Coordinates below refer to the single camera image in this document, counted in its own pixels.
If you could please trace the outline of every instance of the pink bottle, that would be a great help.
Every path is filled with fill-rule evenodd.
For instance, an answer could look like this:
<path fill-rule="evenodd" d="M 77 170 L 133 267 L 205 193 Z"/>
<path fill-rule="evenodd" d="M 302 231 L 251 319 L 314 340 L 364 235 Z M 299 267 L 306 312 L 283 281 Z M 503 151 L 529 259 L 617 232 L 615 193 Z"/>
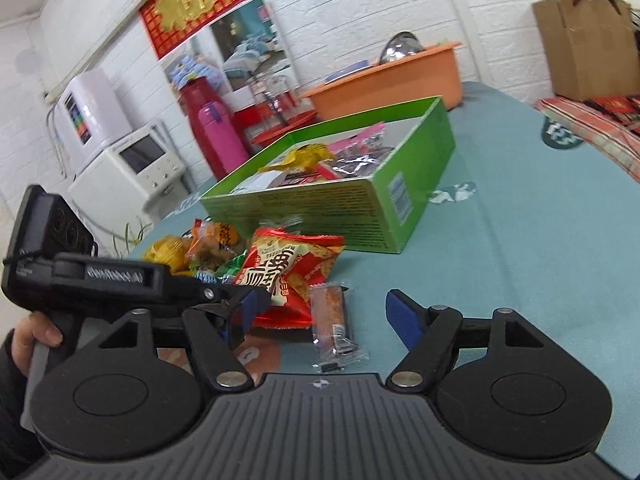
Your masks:
<path fill-rule="evenodd" d="M 227 173 L 235 171 L 249 160 L 249 154 L 233 128 L 229 114 L 220 103 L 204 105 L 198 112 L 198 120 Z"/>

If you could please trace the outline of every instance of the gray ribbed surface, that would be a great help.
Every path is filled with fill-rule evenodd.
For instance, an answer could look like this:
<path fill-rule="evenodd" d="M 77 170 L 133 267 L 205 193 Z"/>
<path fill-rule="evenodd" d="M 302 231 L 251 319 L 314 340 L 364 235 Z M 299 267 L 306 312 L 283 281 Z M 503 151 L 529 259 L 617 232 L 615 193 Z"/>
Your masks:
<path fill-rule="evenodd" d="M 324 388 L 314 386 L 320 379 Z M 112 465 L 53 457 L 29 480 L 606 480 L 592 455 L 555 465 L 485 457 L 447 433 L 428 403 L 376 375 L 268 375 L 217 400 L 196 430 L 153 456 Z"/>

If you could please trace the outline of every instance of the camera lens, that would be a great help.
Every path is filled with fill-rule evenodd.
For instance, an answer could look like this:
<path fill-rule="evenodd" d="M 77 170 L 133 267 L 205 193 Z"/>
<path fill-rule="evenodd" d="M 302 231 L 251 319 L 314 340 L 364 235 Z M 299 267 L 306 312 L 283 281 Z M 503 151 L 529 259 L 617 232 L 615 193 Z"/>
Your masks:
<path fill-rule="evenodd" d="M 89 245 L 89 238 L 86 236 L 82 237 L 82 240 L 80 240 L 80 252 L 82 254 L 89 254 L 90 250 L 91 246 Z"/>
<path fill-rule="evenodd" d="M 65 226 L 65 212 L 58 208 L 53 213 L 53 230 L 57 233 L 62 231 L 62 228 Z"/>
<path fill-rule="evenodd" d="M 66 226 L 65 232 L 66 244 L 68 245 L 69 249 L 76 248 L 79 236 L 80 233 L 78 232 L 78 226 L 76 225 L 76 223 L 73 221 L 69 222 L 69 225 Z"/>

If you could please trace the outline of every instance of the red thermos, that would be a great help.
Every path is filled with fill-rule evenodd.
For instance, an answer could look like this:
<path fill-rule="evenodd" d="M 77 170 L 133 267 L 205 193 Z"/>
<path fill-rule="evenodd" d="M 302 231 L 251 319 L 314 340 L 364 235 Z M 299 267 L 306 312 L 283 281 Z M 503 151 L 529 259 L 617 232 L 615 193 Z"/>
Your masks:
<path fill-rule="evenodd" d="M 233 117 L 233 112 L 228 110 L 225 102 L 218 96 L 218 94 L 215 93 L 211 85 L 207 82 L 207 79 L 204 77 L 199 77 L 189 81 L 185 86 L 180 88 L 180 95 L 182 96 L 184 107 L 187 110 L 189 124 L 191 125 L 191 130 L 193 131 L 196 142 L 198 143 L 198 146 L 200 147 L 200 150 L 202 151 L 202 154 L 204 155 L 204 158 L 216 179 L 222 180 L 228 175 L 228 173 L 225 171 L 218 153 L 207 137 L 204 127 L 200 123 L 198 113 L 208 103 L 219 103 L 225 108 L 230 117 Z M 237 127 L 234 129 L 242 144 L 245 147 L 248 145 L 248 153 L 252 153 L 251 144 L 249 144 L 244 135 L 238 132 Z"/>

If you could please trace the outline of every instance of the white appliance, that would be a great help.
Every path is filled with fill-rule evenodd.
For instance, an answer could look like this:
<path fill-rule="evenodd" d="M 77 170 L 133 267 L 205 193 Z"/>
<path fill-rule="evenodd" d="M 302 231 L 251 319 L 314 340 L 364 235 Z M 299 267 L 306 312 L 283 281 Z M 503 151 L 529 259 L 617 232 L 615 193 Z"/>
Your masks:
<path fill-rule="evenodd" d="M 71 80 L 56 105 L 54 120 L 75 174 L 133 130 L 100 68 L 82 72 Z"/>
<path fill-rule="evenodd" d="M 102 248 L 113 235 L 135 237 L 140 225 L 155 224 L 188 197 L 180 178 L 186 166 L 148 124 L 103 149 L 69 187 L 71 202 Z"/>

